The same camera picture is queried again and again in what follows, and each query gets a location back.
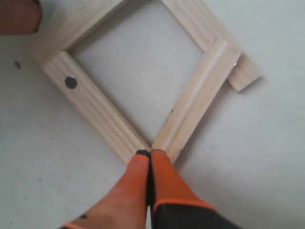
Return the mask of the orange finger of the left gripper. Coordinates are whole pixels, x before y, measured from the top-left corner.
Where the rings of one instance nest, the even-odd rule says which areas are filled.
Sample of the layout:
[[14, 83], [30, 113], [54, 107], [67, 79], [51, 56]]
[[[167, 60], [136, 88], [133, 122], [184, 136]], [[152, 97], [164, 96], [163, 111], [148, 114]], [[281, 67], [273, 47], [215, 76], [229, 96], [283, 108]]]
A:
[[39, 0], [2, 0], [0, 34], [30, 35], [38, 32], [43, 17]]

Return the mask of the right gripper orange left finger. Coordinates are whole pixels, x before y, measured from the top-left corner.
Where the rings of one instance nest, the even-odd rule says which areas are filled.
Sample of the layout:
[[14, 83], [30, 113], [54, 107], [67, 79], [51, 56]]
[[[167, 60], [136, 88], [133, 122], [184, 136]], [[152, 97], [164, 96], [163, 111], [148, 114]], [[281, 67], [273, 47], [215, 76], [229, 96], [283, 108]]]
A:
[[138, 150], [116, 185], [92, 208], [62, 229], [144, 229], [150, 153]]

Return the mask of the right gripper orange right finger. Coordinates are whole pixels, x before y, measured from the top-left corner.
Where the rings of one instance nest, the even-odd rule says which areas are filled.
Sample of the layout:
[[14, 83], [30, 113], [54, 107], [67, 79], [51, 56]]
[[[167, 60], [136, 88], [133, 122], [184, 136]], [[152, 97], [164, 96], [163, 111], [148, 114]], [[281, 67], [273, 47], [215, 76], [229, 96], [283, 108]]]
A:
[[200, 199], [172, 165], [166, 152], [151, 152], [154, 229], [238, 229]]

